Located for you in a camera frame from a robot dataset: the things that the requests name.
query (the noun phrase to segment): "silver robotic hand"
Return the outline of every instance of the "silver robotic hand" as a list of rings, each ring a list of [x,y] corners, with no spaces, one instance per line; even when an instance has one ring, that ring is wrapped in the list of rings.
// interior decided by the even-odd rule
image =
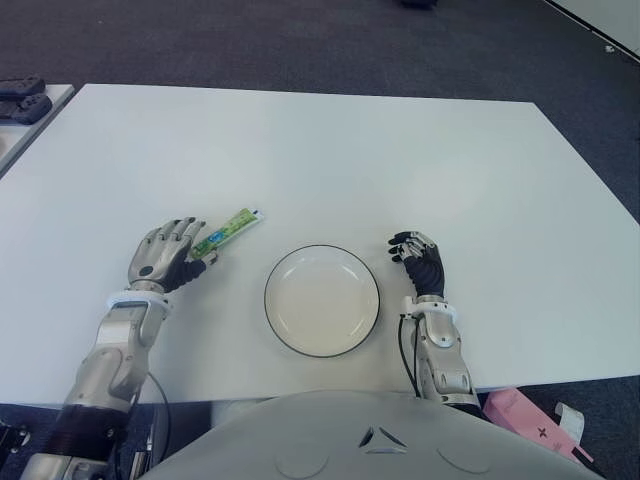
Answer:
[[[217,259],[214,250],[202,260],[187,261],[193,239],[204,225],[189,217],[151,230],[129,265],[131,288],[169,293],[198,278]]]
[[[456,311],[444,298],[444,267],[438,247],[420,232],[401,232],[389,244],[394,262],[402,262],[416,287],[417,298],[405,297],[398,341],[402,348],[402,326],[413,320],[416,395],[482,416],[469,370],[462,359]]]
[[[164,294],[197,278],[215,252],[190,261],[205,222],[172,220],[151,230],[129,266],[128,289],[112,295],[96,342],[82,361],[42,453],[31,457],[23,480],[106,478],[107,461],[122,439],[129,411],[149,373],[149,351],[171,311]]]

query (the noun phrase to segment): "green tube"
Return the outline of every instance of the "green tube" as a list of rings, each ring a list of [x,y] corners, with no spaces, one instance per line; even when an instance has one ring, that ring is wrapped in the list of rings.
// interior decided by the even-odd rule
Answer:
[[[260,211],[243,208],[222,227],[191,248],[191,257],[194,260],[204,257],[263,218]]]

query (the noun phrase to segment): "gray carpet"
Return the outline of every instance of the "gray carpet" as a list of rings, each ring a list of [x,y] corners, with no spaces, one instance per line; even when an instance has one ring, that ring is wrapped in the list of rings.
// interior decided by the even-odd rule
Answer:
[[[640,218],[640,67],[541,0],[3,0],[0,27],[0,78],[535,102]],[[637,377],[526,392],[640,477]]]

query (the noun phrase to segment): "black controller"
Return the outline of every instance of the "black controller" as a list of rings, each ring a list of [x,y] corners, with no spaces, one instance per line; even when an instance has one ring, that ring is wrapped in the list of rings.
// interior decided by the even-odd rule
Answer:
[[[23,80],[0,80],[0,100],[22,100],[30,95],[44,92],[44,80],[31,75]]]
[[[30,95],[20,102],[0,101],[0,120],[32,125],[49,113],[52,107],[49,97],[42,93]]]

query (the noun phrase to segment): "white table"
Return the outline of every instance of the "white table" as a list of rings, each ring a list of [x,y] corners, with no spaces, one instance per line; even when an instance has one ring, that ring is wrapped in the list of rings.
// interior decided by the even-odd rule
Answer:
[[[0,182],[0,402],[60,403],[141,237],[171,218],[266,220],[174,295],[151,369],[171,401],[408,390],[413,292],[386,240],[435,239],[478,387],[640,373],[640,233],[529,103],[88,85]],[[265,281],[311,243],[378,280],[357,349],[314,359],[269,328]]]
[[[72,85],[48,85],[45,93],[53,107],[42,119],[33,125],[0,124],[0,177],[11,167],[29,142],[42,131],[51,119],[64,107],[73,94]]]

